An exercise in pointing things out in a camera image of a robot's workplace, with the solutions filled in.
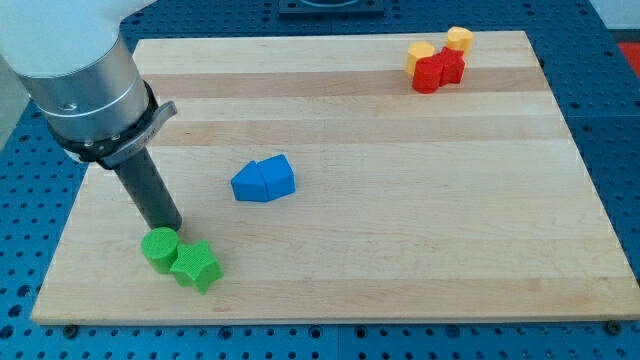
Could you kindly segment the black clamp ring with lever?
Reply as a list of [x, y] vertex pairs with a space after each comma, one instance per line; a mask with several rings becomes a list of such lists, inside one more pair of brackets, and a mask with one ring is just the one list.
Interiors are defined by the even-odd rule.
[[75, 141], [64, 138], [52, 125], [48, 130], [55, 141], [67, 151], [71, 158], [80, 162], [97, 162], [105, 169], [113, 169], [118, 164], [136, 155], [159, 133], [161, 127], [174, 115], [177, 108], [173, 101], [158, 105], [150, 85], [143, 81], [149, 98], [145, 112], [139, 120], [124, 132], [105, 140]]

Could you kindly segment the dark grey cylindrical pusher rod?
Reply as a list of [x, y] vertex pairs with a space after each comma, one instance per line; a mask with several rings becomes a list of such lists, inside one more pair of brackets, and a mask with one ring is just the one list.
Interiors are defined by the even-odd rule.
[[146, 148], [114, 171], [150, 229], [180, 229], [182, 216]]

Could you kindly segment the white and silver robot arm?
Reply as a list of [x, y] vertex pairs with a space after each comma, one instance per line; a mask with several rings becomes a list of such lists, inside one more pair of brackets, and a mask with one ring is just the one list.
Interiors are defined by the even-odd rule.
[[143, 80], [122, 21], [150, 0], [1, 4], [1, 56], [43, 113], [56, 142], [114, 171], [150, 228], [182, 217], [146, 149], [177, 109]]

